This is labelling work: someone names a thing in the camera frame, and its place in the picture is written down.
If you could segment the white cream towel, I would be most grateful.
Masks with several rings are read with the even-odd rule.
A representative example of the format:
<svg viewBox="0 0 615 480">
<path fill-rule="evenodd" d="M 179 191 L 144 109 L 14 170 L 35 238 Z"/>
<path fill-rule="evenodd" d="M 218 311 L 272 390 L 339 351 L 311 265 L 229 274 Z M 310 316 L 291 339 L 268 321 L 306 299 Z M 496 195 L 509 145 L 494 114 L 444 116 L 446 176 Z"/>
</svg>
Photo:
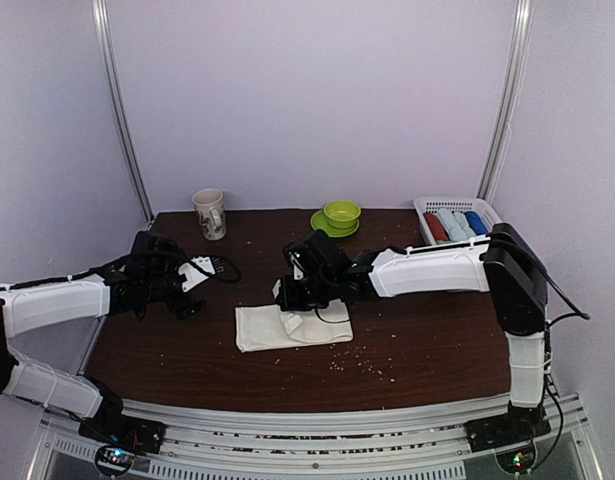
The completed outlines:
<svg viewBox="0 0 615 480">
<path fill-rule="evenodd" d="M 241 352 L 300 348 L 350 342 L 354 334 L 346 305 L 284 312 L 278 305 L 235 309 L 236 346 Z"/>
</svg>

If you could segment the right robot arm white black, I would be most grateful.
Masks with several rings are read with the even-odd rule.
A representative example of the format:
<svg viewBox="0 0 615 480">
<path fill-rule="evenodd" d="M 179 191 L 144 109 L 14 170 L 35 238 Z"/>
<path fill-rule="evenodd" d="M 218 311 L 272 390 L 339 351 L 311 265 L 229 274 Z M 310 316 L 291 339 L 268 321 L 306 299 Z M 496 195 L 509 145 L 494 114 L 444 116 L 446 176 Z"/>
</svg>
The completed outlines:
<svg viewBox="0 0 615 480">
<path fill-rule="evenodd" d="M 499 430 L 517 442 L 543 418 L 548 370 L 544 266 L 509 224 L 480 237 L 427 247 L 364 250 L 353 258 L 322 230 L 283 249 L 291 273 L 278 284 L 284 312 L 422 292 L 487 293 L 508 341 L 510 391 Z"/>
</svg>

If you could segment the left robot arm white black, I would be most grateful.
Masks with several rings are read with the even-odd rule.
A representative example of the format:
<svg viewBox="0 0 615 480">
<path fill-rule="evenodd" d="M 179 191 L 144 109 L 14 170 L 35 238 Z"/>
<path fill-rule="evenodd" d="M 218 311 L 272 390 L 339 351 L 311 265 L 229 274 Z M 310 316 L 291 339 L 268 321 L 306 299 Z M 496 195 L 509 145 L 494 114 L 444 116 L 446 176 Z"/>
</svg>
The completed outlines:
<svg viewBox="0 0 615 480">
<path fill-rule="evenodd" d="M 143 318 L 152 303 L 185 319 L 202 307 L 192 290 L 216 274 L 210 258 L 192 258 L 174 240 L 141 231 L 128 254 L 103 265 L 74 275 L 0 284 L 0 395 L 65 410 L 91 424 L 108 443 L 124 442 L 131 424 L 115 393 L 17 353 L 9 340 L 83 318 L 127 312 Z"/>
</svg>

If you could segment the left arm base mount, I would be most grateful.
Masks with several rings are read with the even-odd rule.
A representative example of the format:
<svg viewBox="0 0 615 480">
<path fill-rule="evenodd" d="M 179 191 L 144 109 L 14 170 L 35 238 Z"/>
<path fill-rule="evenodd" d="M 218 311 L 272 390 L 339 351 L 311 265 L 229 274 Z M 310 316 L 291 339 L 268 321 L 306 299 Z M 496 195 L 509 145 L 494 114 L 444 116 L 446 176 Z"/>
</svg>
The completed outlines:
<svg viewBox="0 0 615 480">
<path fill-rule="evenodd" d="M 78 433 L 86 438 L 122 447 L 132 453 L 158 454 L 166 432 L 162 422 L 123 417 L 114 430 L 95 426 L 92 421 L 80 423 Z"/>
</svg>

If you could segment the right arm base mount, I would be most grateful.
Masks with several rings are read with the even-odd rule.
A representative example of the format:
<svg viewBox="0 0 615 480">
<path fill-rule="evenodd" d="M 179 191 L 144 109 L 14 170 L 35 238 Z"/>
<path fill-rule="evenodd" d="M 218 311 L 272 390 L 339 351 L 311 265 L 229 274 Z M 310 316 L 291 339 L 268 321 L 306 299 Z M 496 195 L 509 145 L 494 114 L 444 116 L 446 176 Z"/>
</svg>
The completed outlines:
<svg viewBox="0 0 615 480">
<path fill-rule="evenodd" d="M 506 414 L 471 420 L 464 428 L 473 453 L 527 443 L 551 432 L 546 419 L 531 426 L 527 421 L 514 423 Z"/>
</svg>

